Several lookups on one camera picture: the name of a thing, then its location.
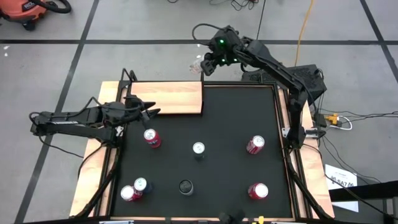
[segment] power cord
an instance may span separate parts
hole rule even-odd
[[[83,165],[85,164],[85,162],[94,154],[96,154],[102,147],[104,147],[104,144],[101,144],[97,149],[95,149],[92,153],[90,153],[90,155],[88,155],[85,159],[83,159],[83,162],[81,162],[79,170],[77,172],[77,179],[79,179],[80,176],[80,171],[81,168],[83,168]]]
[[[352,122],[354,122],[354,121],[362,121],[362,120],[365,120],[365,119],[368,119],[368,118],[398,118],[398,116],[385,116],[385,115],[367,116],[367,117],[363,117],[363,118],[352,119],[351,121],[348,120],[348,121],[342,122],[341,124],[350,123],[351,127],[352,127]]]
[[[331,112],[331,113],[349,113],[349,114],[353,114],[354,116],[347,116],[347,117],[354,117],[354,118],[363,118],[363,117],[369,117],[369,116],[387,116],[387,115],[397,115],[398,116],[398,111],[393,111],[390,113],[373,113],[373,114],[356,114],[350,111],[331,111],[331,110],[326,110],[326,109],[322,109],[323,111],[327,111],[327,112]]]
[[[338,127],[338,126],[334,126],[334,125],[329,125],[328,127],[331,127],[331,128],[337,128],[337,129],[340,129],[340,130],[345,130],[345,131],[350,131],[350,130],[352,130],[353,129],[353,124],[351,123],[351,121],[347,118],[347,117],[344,117],[344,116],[338,116],[337,117],[337,119],[339,120],[339,118],[343,118],[343,119],[345,119],[346,120],[346,122],[343,122],[342,124],[345,124],[345,123],[349,123],[349,128],[342,128],[342,127]]]
[[[332,178],[328,177],[326,174],[325,174],[325,177],[326,177],[327,179],[331,180],[332,182],[334,182],[335,184],[339,185],[340,187],[344,188],[351,196],[353,196],[353,197],[356,198],[357,200],[361,201],[362,203],[366,204],[367,206],[369,206],[369,207],[375,209],[376,211],[380,212],[380,213],[383,214],[383,215],[387,215],[387,216],[389,216],[389,217],[391,217],[391,218],[393,218],[393,219],[395,219],[395,220],[398,220],[397,217],[395,217],[395,216],[393,216],[393,215],[390,215],[390,214],[388,214],[388,213],[386,213],[386,212],[383,212],[382,210],[376,208],[375,206],[371,205],[371,204],[368,203],[367,201],[361,199],[361,198],[358,197],[356,194],[354,194],[354,192],[350,191],[350,189],[346,188],[346,187],[343,186],[341,183],[339,183],[339,182],[333,180]]]
[[[330,141],[326,136],[323,136],[323,137],[324,137],[324,138],[331,144],[331,146],[335,149],[336,154],[337,154],[337,157],[340,159],[340,161],[343,162],[343,163],[344,163],[346,166],[348,166],[349,168],[351,168],[357,175],[360,175],[360,176],[362,176],[362,177],[364,177],[364,178],[373,179],[373,180],[375,180],[375,181],[381,183],[381,181],[380,181],[379,179],[377,179],[377,178],[375,178],[375,177],[370,177],[370,176],[366,176],[366,175],[360,174],[356,169],[354,169],[354,168],[352,168],[350,165],[348,165],[348,164],[340,157],[340,154],[338,153],[338,150],[337,150],[336,146],[335,146],[333,143],[331,143],[331,141]],[[325,140],[323,141],[323,144],[325,145],[325,149],[330,153],[330,155],[336,160],[337,163],[339,163],[338,160],[336,159],[336,157],[333,156],[333,154],[332,154],[332,153],[329,151],[329,149],[326,147]]]
[[[310,146],[309,144],[303,144],[304,146],[308,146],[309,148],[311,148],[311,149],[313,149],[314,151],[316,151],[317,153],[319,153],[319,155],[321,156],[321,159],[322,159],[322,153],[321,153],[321,151],[319,151],[319,149],[317,149],[317,148],[315,148],[315,147],[313,147],[313,146]]]
[[[259,2],[259,0],[244,0],[242,3],[238,3],[236,0],[225,0],[225,1],[218,2],[218,3],[214,3],[214,1],[215,0],[210,0],[209,4],[212,6],[216,6],[219,4],[223,4],[224,2],[231,1],[231,5],[232,5],[232,7],[234,7],[234,9],[236,11],[240,11],[241,9],[243,9],[246,6],[248,7],[249,10],[252,10],[254,8],[254,5]]]
[[[66,150],[64,150],[64,149],[61,149],[60,147],[53,146],[53,145],[51,145],[51,144],[48,144],[48,143],[44,142],[41,136],[39,136],[39,140],[40,140],[43,144],[45,144],[46,146],[48,146],[48,147],[53,147],[53,148],[58,149],[59,151],[62,151],[62,152],[64,152],[64,153],[67,153],[67,154],[70,154],[70,155],[74,155],[74,156],[77,156],[77,157],[79,157],[79,158],[83,158],[83,156],[80,156],[80,155],[75,154],[75,153],[73,153],[73,152],[66,151]]]
[[[297,61],[299,60],[301,38],[303,36],[304,30],[305,30],[305,26],[307,25],[308,17],[310,16],[310,13],[311,13],[311,10],[312,10],[313,1],[314,0],[311,0],[310,7],[308,8],[307,13],[305,13],[303,26],[301,27],[300,35],[298,37],[297,50],[296,50],[296,59],[294,60],[294,66],[295,67],[297,66]]]
[[[202,44],[202,45],[204,45],[204,46],[208,46],[209,44],[208,44],[208,43],[201,43],[201,42],[199,42],[199,40],[195,37],[195,30],[196,30],[198,27],[201,27],[201,26],[208,26],[208,27],[212,27],[212,28],[218,29],[218,30],[225,30],[225,29],[223,29],[223,28],[220,28],[220,27],[218,27],[218,26],[214,26],[214,25],[211,25],[211,24],[208,24],[208,23],[201,23],[201,24],[198,24],[198,25],[194,26],[193,29],[192,29],[192,38],[193,38],[194,40],[196,40],[199,44]]]

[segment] white cable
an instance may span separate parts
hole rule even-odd
[[[338,117],[337,117],[337,120],[339,121],[340,118],[344,118],[345,120],[347,120],[347,122],[349,123],[349,128],[341,128],[341,127],[337,127],[337,126],[334,126],[334,125],[329,125],[329,127],[331,127],[331,128],[338,128],[338,129],[345,130],[345,131],[352,130],[353,124],[351,123],[351,121],[350,121],[348,118],[344,117],[344,116],[338,116]]]

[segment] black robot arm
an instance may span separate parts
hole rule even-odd
[[[268,48],[258,40],[247,37],[239,38],[238,32],[227,26],[220,29],[205,45],[211,53],[205,55],[201,68],[205,75],[211,75],[217,66],[242,63],[260,68],[269,73],[289,89],[287,110],[290,113],[290,130],[286,137],[287,145],[300,149],[305,139],[305,130],[301,125],[301,114],[308,99],[308,91],[303,80],[291,73],[282,63],[274,59]]]
[[[32,121],[30,131],[36,136],[48,134],[68,134],[86,138],[95,138],[101,144],[114,146],[121,134],[121,126],[132,121],[147,121],[155,116],[160,109],[147,110],[154,106],[154,102],[142,102],[136,95],[125,97],[125,104],[120,102],[99,103],[91,98],[86,106],[77,112],[41,112],[29,115]],[[99,106],[88,108],[92,100]]]

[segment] floor tile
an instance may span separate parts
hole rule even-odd
[[[0,114],[7,127],[0,135],[0,177],[6,180],[0,184],[0,198],[7,202],[0,203],[0,217],[14,223],[42,147],[29,131],[28,114],[55,109],[76,45],[0,47]]]
[[[295,46],[270,45],[272,55],[292,66]],[[299,65],[315,63],[325,74],[322,108],[352,111],[358,114],[397,111],[398,83],[379,46],[301,46]],[[392,167],[396,154],[398,121],[394,118],[370,118],[353,122],[353,130],[330,129],[326,137],[340,156],[359,173],[381,181],[397,180]],[[334,149],[328,149],[336,155]],[[338,166],[322,145],[323,161]]]
[[[87,138],[56,134],[51,144],[82,156],[85,153]],[[50,148],[25,222],[69,217],[75,196],[77,173],[82,160]]]
[[[398,40],[398,15],[395,0],[366,1],[384,40]]]
[[[266,2],[259,39],[297,40],[310,1]],[[303,40],[376,40],[359,1],[315,1]]]
[[[209,1],[102,0],[99,2],[88,39],[157,40],[192,39],[191,31],[199,23],[233,26],[242,34],[256,37],[263,0],[252,10],[235,11],[228,3],[216,6]],[[198,39],[210,39],[214,28],[198,28]]]
[[[36,30],[26,31],[22,25],[0,21],[0,39],[73,39],[80,40],[94,0],[69,0],[72,12],[57,14],[47,12],[36,25]]]

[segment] yellow cable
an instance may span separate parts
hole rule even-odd
[[[310,13],[311,13],[313,2],[314,2],[314,0],[311,0],[310,7],[308,8],[307,13],[305,13],[304,23],[303,23],[303,26],[301,27],[300,36],[298,37],[296,59],[294,60],[294,66],[297,66],[297,60],[299,59],[299,54],[300,54],[300,42],[301,42],[301,38],[304,33],[305,26],[307,25],[308,17],[310,16]]]

